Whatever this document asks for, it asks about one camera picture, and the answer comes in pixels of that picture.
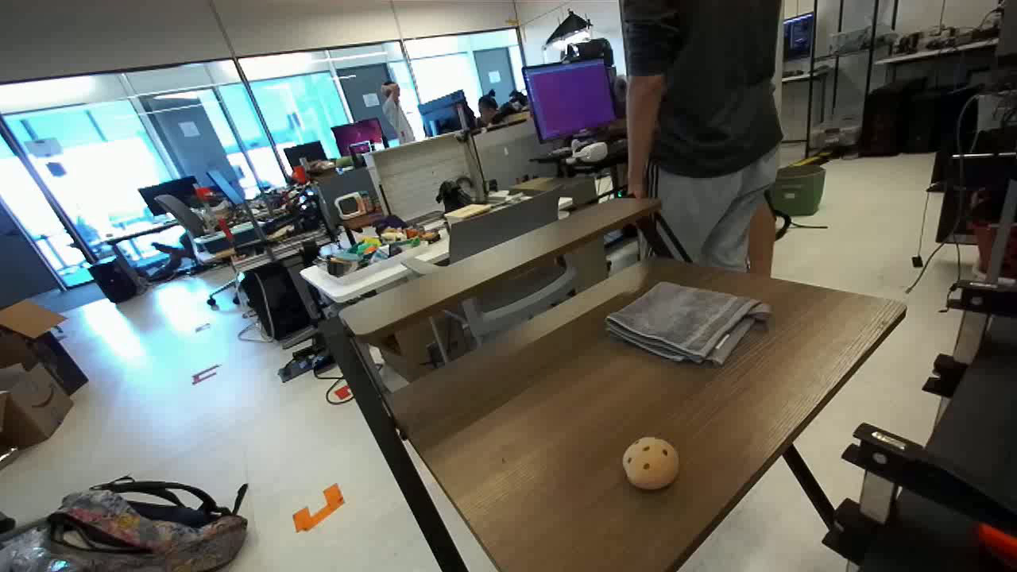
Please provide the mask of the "grey towel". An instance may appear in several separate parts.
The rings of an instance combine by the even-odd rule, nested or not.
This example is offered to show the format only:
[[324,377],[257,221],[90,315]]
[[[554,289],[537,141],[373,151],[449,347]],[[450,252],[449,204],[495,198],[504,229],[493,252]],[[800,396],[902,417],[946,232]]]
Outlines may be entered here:
[[668,361],[725,365],[773,309],[751,296],[655,283],[608,315],[608,329]]

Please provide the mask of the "standing person in dark shirt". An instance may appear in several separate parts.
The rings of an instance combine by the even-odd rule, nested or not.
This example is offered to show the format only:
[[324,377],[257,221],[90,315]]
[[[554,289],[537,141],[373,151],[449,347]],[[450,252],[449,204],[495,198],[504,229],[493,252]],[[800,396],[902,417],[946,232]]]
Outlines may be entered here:
[[744,274],[777,176],[780,0],[620,0],[626,184],[693,265]]

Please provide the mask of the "purple computer monitor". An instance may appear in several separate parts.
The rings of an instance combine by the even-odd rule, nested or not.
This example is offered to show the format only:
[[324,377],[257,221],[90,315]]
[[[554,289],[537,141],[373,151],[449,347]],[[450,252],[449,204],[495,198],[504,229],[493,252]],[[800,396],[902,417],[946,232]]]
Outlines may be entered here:
[[525,87],[542,143],[615,120],[609,70],[600,59],[527,65]]

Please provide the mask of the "orange tape floor marker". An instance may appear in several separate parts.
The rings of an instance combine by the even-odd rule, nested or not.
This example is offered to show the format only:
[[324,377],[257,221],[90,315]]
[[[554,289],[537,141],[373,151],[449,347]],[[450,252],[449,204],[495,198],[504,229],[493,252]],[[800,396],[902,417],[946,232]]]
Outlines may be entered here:
[[299,533],[313,531],[320,521],[328,521],[340,508],[344,508],[344,488],[337,482],[330,482],[320,488],[316,505],[304,505],[304,508],[292,512],[292,527]]

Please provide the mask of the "colourful backpack on floor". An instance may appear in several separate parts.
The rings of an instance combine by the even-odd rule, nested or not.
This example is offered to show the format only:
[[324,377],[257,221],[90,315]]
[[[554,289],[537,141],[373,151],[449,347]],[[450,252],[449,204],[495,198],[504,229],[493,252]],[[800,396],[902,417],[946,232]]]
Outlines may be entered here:
[[171,481],[118,476],[31,525],[4,525],[0,572],[223,572],[249,539],[236,488],[229,505]]

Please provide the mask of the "round beige cookie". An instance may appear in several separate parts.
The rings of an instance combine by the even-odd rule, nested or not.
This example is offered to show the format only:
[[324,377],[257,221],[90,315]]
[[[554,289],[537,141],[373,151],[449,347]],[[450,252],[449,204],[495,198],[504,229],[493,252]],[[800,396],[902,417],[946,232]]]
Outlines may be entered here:
[[623,472],[636,488],[668,488],[681,472],[681,455],[668,437],[641,435],[623,452]]

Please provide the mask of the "green waste bin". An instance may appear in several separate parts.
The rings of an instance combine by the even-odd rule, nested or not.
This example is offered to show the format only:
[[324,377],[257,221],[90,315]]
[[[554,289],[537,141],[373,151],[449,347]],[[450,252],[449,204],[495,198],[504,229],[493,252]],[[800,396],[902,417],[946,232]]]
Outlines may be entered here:
[[784,166],[768,200],[784,215],[813,215],[824,200],[827,170],[821,166]]

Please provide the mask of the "white desk with toys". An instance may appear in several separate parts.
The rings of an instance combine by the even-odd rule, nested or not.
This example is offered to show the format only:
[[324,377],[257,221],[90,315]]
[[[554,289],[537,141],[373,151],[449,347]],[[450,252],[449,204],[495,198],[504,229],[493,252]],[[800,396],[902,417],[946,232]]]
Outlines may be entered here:
[[438,268],[445,257],[449,232],[440,224],[425,229],[381,218],[354,232],[344,245],[328,245],[320,257],[301,269],[301,278],[328,302],[354,305]]

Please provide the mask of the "raised wooden desk shelf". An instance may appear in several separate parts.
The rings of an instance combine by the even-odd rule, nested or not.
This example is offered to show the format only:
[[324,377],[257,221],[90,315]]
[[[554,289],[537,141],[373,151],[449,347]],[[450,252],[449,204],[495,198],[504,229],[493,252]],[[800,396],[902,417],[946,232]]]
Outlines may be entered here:
[[355,340],[378,342],[387,332],[401,329],[408,321],[430,316],[449,305],[458,305],[461,297],[469,297],[495,278],[573,252],[592,239],[605,239],[614,229],[641,224],[655,214],[658,204],[648,198],[587,206],[570,218],[540,224],[472,257],[396,283],[359,305],[344,309],[340,321]]

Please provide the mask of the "cardboard boxes on floor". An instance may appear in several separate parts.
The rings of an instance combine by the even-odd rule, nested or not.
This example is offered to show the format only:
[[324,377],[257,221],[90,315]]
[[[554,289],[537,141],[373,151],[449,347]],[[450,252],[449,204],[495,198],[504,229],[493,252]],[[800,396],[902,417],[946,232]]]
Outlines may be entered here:
[[29,448],[56,433],[86,383],[63,347],[63,316],[37,302],[0,309],[0,441]]

